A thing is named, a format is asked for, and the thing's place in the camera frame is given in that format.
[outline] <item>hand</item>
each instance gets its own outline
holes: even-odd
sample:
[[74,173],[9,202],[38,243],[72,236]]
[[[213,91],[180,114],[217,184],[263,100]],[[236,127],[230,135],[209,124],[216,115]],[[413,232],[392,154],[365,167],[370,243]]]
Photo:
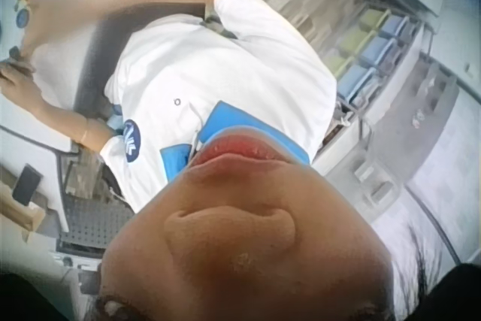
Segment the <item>hand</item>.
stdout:
[[36,115],[44,106],[41,91],[33,82],[34,68],[12,58],[0,62],[0,88],[6,99]]
[[66,36],[85,14],[79,0],[31,0],[29,7],[31,16],[21,50],[27,59],[42,44]]

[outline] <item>logo patch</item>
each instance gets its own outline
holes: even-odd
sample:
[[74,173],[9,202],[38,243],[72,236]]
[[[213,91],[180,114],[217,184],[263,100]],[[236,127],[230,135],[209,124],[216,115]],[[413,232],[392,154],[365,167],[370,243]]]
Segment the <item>logo patch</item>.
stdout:
[[133,120],[127,120],[123,129],[123,143],[126,146],[127,162],[131,163],[138,158],[141,151],[141,132],[137,123]]

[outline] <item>nose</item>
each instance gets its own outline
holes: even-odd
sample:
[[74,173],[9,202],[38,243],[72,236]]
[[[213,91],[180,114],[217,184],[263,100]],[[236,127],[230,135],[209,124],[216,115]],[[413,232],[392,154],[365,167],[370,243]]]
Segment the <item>nose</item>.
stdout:
[[279,208],[262,214],[230,206],[181,211],[164,227],[175,264],[190,274],[247,274],[295,243],[294,220]]

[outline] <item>metal grid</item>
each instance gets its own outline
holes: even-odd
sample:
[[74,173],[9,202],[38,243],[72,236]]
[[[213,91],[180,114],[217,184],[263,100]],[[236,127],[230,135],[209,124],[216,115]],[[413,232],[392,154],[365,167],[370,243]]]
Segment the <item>metal grid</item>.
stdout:
[[134,213],[123,204],[105,204],[67,195],[65,215],[70,232],[63,232],[60,241],[105,249]]

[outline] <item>blue trim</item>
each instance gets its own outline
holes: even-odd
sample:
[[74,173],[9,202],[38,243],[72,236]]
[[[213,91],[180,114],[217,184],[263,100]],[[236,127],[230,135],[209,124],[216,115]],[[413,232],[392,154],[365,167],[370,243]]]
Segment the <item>blue trim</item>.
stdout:
[[174,180],[187,166],[191,149],[192,145],[190,144],[177,144],[160,150],[168,182]]
[[291,138],[241,109],[233,107],[223,101],[217,103],[216,107],[212,110],[204,128],[202,128],[199,133],[199,141],[206,144],[215,134],[235,126],[253,127],[263,131],[290,151],[298,161],[306,165],[310,164],[307,152]]

